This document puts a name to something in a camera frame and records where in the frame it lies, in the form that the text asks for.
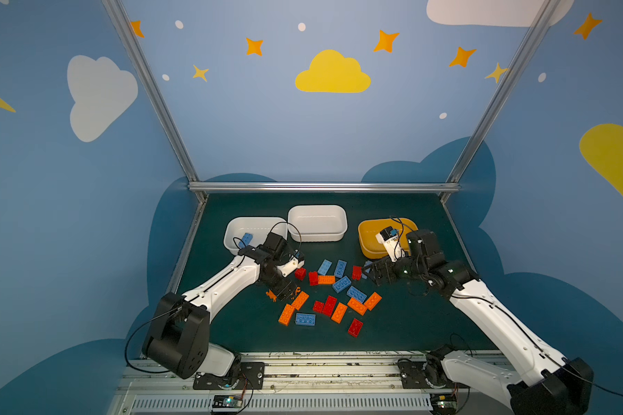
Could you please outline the small red lego lower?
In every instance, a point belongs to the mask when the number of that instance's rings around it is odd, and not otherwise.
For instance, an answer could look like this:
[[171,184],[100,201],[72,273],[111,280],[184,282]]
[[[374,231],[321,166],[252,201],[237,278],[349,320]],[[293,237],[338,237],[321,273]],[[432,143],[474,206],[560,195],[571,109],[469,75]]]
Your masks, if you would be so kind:
[[314,310],[316,313],[322,313],[322,312],[323,312],[323,309],[324,309],[324,306],[325,306],[325,304],[324,304],[324,303],[322,303],[322,302],[320,302],[320,301],[315,301],[315,302],[314,302],[314,304],[313,304],[313,310]]

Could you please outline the aluminium frame post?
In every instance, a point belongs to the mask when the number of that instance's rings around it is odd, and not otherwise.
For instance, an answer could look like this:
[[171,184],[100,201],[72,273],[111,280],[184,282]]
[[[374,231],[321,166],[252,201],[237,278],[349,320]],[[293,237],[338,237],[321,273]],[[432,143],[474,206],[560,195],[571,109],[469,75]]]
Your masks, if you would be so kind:
[[491,97],[485,112],[483,113],[476,129],[470,136],[467,144],[460,153],[460,156],[453,166],[448,179],[446,180],[446,187],[451,188],[453,191],[458,191],[460,188],[460,180],[466,172],[470,162],[474,159],[479,147],[484,142],[487,133],[493,127],[498,114],[502,111],[510,97],[515,86],[517,86],[518,80],[524,73],[528,63],[533,57],[534,53],[538,49],[540,43],[543,41],[549,28],[552,26],[552,17],[561,5],[561,1],[543,1],[539,12],[536,14],[531,27],[526,32],[522,43],[520,43],[514,57],[510,62],[510,68],[506,72],[505,77],[498,83],[497,89],[494,95]]
[[190,154],[184,145],[180,132],[175,124],[171,112],[164,102],[162,95],[152,69],[145,58],[143,49],[141,48],[138,36],[133,31],[131,22],[128,20],[126,9],[121,1],[118,0],[102,0],[107,14],[116,29],[119,38],[133,64],[139,80],[146,95],[150,100],[159,122],[164,129],[166,137],[169,139],[171,147],[178,158],[185,176],[189,182],[196,182],[198,175],[194,168]]

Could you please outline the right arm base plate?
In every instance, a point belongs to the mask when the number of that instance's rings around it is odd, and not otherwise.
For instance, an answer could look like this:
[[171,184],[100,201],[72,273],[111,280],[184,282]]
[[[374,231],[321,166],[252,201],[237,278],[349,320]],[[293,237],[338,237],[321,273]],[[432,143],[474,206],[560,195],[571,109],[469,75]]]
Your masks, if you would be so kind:
[[435,361],[411,361],[408,358],[401,358],[396,365],[404,389],[442,389],[451,385],[441,364]]

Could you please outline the horizontal aluminium frame rail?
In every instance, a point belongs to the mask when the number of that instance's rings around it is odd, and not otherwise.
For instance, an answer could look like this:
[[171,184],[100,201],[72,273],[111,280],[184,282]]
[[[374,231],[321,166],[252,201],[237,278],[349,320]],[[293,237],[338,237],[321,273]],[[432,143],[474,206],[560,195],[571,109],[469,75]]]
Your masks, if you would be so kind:
[[196,192],[264,193],[457,193],[457,183],[248,183],[190,182]]

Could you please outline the long red lego brick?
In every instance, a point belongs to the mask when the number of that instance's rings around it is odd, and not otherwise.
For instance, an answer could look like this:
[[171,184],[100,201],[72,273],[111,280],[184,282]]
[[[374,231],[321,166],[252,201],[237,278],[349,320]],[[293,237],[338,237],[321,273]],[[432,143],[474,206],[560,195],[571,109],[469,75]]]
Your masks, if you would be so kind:
[[335,311],[336,306],[337,306],[337,299],[335,297],[328,296],[324,303],[322,313],[325,316],[331,317]]

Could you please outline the orange lego row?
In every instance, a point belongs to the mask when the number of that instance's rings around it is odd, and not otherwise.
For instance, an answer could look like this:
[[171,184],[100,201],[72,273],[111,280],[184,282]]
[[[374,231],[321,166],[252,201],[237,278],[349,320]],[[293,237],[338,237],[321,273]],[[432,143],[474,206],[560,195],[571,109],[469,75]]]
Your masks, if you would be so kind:
[[336,283],[335,276],[319,276],[318,284],[319,285],[334,285]]

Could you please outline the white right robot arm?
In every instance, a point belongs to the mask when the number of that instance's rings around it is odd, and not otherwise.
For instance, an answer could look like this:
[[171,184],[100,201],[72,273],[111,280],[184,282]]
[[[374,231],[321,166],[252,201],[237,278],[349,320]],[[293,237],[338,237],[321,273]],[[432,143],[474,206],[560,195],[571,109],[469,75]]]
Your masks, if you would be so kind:
[[[402,238],[408,242],[407,249],[401,246]],[[387,255],[367,267],[373,276],[423,281],[469,317],[512,365],[507,371],[446,345],[425,356],[422,374],[429,387],[463,384],[515,414],[588,411],[593,369],[580,358],[568,360],[527,328],[470,266],[447,261],[435,233],[416,230],[402,235],[387,227],[376,240]]]

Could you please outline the white middle plastic bin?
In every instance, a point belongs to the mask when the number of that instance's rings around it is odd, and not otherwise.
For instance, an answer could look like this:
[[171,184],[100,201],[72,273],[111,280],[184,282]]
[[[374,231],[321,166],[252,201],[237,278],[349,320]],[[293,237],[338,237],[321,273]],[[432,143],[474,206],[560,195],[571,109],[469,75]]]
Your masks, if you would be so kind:
[[287,216],[289,233],[296,242],[335,242],[348,230],[345,210],[339,205],[299,205]]

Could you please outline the left side floor rail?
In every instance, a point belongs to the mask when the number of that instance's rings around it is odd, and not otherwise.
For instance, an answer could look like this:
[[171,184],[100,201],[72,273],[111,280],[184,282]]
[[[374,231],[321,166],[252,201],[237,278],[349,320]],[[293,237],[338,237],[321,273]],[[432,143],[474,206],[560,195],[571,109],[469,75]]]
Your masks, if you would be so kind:
[[157,304],[171,290],[170,286],[179,284],[180,269],[190,250],[190,231],[196,225],[198,209],[197,195],[188,189],[188,182],[184,178],[172,183],[157,204],[147,244],[148,303],[133,324],[138,332],[128,348],[127,355],[131,359],[141,356],[147,334],[144,323],[154,317]]

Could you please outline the right green circuit board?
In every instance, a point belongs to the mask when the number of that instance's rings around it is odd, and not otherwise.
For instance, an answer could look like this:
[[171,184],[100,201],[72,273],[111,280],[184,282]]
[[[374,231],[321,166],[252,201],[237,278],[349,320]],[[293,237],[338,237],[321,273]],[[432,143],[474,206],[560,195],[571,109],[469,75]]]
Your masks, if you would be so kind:
[[432,415],[455,415],[459,408],[457,397],[452,394],[433,394],[430,404]]

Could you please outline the right aluminium frame post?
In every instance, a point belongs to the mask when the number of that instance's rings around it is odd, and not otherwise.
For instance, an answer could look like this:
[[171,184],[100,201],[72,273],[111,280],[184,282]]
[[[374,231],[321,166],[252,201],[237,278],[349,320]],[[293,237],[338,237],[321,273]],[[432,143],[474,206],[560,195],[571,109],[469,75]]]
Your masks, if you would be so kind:
[[494,95],[491,97],[485,112],[483,113],[476,129],[470,136],[467,144],[460,153],[460,156],[453,166],[448,179],[446,180],[446,187],[451,188],[453,191],[458,191],[460,188],[460,180],[466,172],[470,162],[474,159],[479,147],[484,142],[487,133],[493,127],[498,114],[502,111],[510,97],[515,86],[517,86],[518,80],[524,73],[528,63],[533,57],[534,53],[538,49],[540,43],[543,41],[549,28],[552,26],[552,17],[561,5],[561,1],[543,1],[539,12],[536,14],[531,27],[526,32],[522,43],[520,43],[514,57],[510,62],[510,68],[506,72],[505,77],[498,83],[497,89]]

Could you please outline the yellow plastic bin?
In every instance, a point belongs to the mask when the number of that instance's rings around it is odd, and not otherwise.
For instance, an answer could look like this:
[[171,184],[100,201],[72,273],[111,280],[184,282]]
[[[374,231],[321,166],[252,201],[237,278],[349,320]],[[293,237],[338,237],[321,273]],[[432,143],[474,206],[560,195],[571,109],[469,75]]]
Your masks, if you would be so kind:
[[396,254],[396,257],[401,258],[403,252],[409,254],[410,250],[408,241],[406,240],[406,234],[418,230],[413,221],[410,221],[408,218],[368,220],[361,222],[358,226],[358,240],[362,253],[367,259],[382,259],[386,255],[389,255],[386,247],[377,240],[377,235],[388,227],[392,227],[396,230],[400,237],[400,252]]

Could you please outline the right side floor rail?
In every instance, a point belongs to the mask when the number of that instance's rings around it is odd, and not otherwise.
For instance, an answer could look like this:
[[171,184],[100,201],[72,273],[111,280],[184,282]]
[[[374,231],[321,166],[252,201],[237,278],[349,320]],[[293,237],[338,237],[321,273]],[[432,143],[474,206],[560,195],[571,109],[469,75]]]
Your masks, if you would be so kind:
[[458,240],[460,247],[462,249],[462,252],[464,254],[464,256],[466,257],[467,263],[469,264],[469,266],[471,266],[472,268],[474,268],[473,262],[472,262],[472,258],[470,256],[470,252],[468,252],[467,250],[467,246],[465,244],[465,241],[463,240],[460,230],[457,228],[457,225],[453,219],[453,216],[450,213],[450,210],[448,208],[448,206],[446,205],[446,203],[448,202],[450,197],[449,193],[440,193],[439,195],[439,199],[441,201],[441,206],[443,207],[445,213],[446,213],[446,217],[448,218],[448,221],[451,224],[451,227],[453,228],[453,232],[454,235],[456,237],[456,239]]

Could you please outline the white plastic bin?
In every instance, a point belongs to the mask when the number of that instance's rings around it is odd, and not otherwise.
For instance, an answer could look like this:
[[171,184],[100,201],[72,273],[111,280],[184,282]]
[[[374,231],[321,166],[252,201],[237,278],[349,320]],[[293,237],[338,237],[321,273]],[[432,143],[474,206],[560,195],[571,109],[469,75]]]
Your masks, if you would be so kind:
[[261,245],[270,232],[274,232],[284,239],[287,238],[287,223],[280,217],[236,217],[231,220],[225,230],[223,244],[233,255],[237,255],[239,248],[238,238],[246,241],[245,233],[252,235],[249,244],[253,247]]
[[348,230],[345,210],[339,205],[299,205],[287,216],[289,233],[296,242],[335,242]]

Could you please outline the small red lego brick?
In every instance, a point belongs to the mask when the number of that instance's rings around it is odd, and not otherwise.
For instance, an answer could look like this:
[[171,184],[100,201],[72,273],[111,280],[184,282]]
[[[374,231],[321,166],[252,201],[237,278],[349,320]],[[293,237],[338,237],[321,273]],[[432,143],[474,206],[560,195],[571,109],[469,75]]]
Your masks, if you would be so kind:
[[294,272],[294,277],[299,281],[304,281],[307,275],[307,271],[305,268],[299,268]]

